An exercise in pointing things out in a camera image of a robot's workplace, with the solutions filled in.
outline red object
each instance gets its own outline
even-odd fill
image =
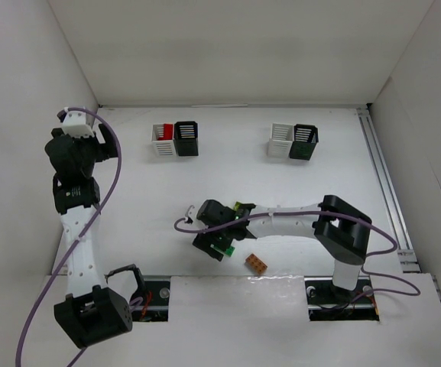
[[[164,124],[163,136],[160,137],[158,140],[173,140],[173,130],[174,130],[173,124]]]

